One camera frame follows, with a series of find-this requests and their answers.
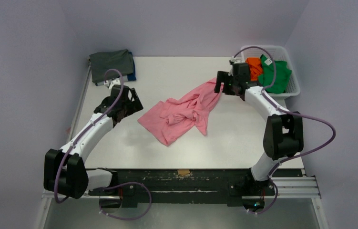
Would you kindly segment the pink t-shirt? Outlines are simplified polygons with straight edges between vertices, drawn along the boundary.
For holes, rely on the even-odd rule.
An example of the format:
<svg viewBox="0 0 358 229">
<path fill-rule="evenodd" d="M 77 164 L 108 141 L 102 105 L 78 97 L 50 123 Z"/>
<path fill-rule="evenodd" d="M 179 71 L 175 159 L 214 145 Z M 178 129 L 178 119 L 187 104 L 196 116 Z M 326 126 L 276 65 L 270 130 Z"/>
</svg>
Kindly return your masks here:
<svg viewBox="0 0 358 229">
<path fill-rule="evenodd" d="M 215 86 L 216 79 L 213 78 L 179 100 L 159 101 L 138 119 L 138 123 L 164 146 L 170 146 L 193 127 L 206 136 L 210 112 L 217 105 L 223 89 L 220 84 L 216 93 Z"/>
</svg>

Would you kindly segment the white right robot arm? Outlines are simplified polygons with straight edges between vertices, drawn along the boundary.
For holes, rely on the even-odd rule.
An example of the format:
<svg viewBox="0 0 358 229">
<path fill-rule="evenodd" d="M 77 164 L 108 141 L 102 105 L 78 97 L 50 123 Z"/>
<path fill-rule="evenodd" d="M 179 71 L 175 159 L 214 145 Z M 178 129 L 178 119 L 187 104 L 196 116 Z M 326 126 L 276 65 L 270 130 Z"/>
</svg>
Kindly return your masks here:
<svg viewBox="0 0 358 229">
<path fill-rule="evenodd" d="M 258 82 L 251 80 L 247 63 L 230 61 L 230 65 L 230 71 L 218 71 L 214 92 L 240 97 L 266 122 L 264 152 L 251 168 L 252 177 L 244 181 L 245 190 L 256 194 L 263 188 L 263 181 L 273 174 L 276 165 L 303 150 L 303 122 L 301 117 L 290 114 L 276 102 Z"/>
</svg>

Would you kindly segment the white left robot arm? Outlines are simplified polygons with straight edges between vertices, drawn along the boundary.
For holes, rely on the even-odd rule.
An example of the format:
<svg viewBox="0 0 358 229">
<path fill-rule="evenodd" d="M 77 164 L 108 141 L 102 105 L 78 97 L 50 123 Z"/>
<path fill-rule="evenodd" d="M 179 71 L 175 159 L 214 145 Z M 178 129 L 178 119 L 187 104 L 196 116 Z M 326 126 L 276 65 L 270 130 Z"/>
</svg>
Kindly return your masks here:
<svg viewBox="0 0 358 229">
<path fill-rule="evenodd" d="M 50 149 L 44 159 L 43 186 L 59 194 L 79 199 L 86 191 L 100 188 L 106 195 L 118 191 L 119 182 L 109 169 L 87 169 L 85 161 L 100 140 L 124 118 L 143 110 L 134 88 L 114 85 L 110 95 L 94 109 L 84 128 L 60 149 Z"/>
</svg>

